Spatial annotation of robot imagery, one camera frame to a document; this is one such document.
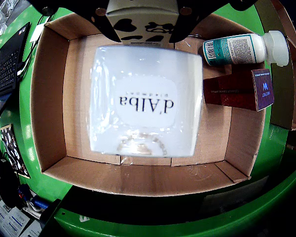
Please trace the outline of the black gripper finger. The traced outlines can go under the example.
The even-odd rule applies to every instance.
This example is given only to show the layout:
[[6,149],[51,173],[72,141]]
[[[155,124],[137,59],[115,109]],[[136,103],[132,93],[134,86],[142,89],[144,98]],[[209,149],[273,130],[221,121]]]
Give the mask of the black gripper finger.
[[201,20],[226,4],[230,4],[235,10],[244,11],[255,2],[255,0],[178,0],[179,16],[169,42],[177,43],[185,39]]
[[59,8],[66,8],[91,22],[104,36],[121,42],[106,16],[108,0],[29,0],[29,3],[42,15],[50,16]]

